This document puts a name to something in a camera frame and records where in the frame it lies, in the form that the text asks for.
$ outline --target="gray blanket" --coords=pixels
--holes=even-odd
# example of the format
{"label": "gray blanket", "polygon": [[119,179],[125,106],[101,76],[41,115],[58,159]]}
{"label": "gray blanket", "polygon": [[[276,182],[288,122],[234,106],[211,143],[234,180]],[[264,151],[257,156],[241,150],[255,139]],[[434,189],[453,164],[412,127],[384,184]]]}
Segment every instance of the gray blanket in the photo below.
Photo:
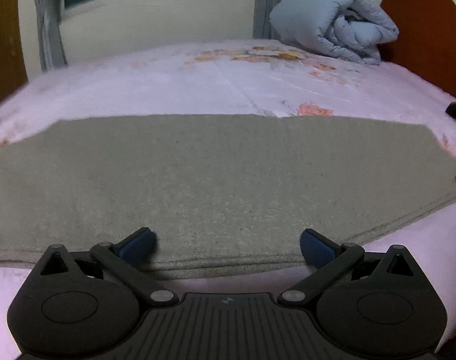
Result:
{"label": "gray blanket", "polygon": [[0,265],[141,226],[157,278],[302,263],[299,235],[366,243],[456,201],[422,126],[347,117],[158,115],[60,122],[0,149]]}
{"label": "gray blanket", "polygon": [[377,45],[399,30],[370,0],[283,0],[270,14],[282,42],[324,56],[379,64]]}

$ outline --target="circular pad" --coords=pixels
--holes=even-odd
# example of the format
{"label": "circular pad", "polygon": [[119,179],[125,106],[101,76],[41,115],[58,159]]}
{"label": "circular pad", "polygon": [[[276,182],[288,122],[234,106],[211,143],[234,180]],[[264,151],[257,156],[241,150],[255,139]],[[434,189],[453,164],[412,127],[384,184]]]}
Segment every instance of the circular pad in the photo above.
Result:
{"label": "circular pad", "polygon": [[45,300],[42,312],[52,322],[74,323],[90,318],[98,309],[98,300],[79,291],[62,292]]}
{"label": "circular pad", "polygon": [[357,307],[358,312],[364,318],[383,325],[395,325],[404,322],[413,313],[413,307],[408,300],[387,292],[365,295],[358,300]]}

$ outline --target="blue finger pad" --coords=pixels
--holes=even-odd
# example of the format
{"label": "blue finger pad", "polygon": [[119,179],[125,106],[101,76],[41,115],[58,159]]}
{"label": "blue finger pad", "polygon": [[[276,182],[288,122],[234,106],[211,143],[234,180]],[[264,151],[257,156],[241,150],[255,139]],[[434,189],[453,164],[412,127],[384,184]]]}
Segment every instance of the blue finger pad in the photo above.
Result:
{"label": "blue finger pad", "polygon": [[323,268],[336,258],[335,250],[306,231],[301,233],[299,246],[306,264],[315,266],[317,269]]}
{"label": "blue finger pad", "polygon": [[157,235],[146,230],[118,251],[118,257],[131,266],[138,268],[155,251]]}

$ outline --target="wooden door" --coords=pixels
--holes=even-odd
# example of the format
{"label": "wooden door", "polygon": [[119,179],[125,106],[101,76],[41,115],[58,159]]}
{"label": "wooden door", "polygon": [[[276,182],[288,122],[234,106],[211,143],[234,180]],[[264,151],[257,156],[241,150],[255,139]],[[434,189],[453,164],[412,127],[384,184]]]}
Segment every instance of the wooden door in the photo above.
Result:
{"label": "wooden door", "polygon": [[0,0],[0,102],[26,82],[18,0]]}

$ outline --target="gray curtain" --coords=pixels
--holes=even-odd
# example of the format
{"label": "gray curtain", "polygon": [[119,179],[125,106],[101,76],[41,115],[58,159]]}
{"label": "gray curtain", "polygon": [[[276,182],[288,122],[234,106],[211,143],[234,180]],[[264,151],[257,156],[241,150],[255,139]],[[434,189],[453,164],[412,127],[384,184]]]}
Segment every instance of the gray curtain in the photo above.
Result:
{"label": "gray curtain", "polygon": [[58,27],[60,3],[61,0],[35,0],[42,71],[67,64]]}
{"label": "gray curtain", "polygon": [[255,0],[253,38],[278,39],[278,34],[270,25],[270,13],[281,0]]}

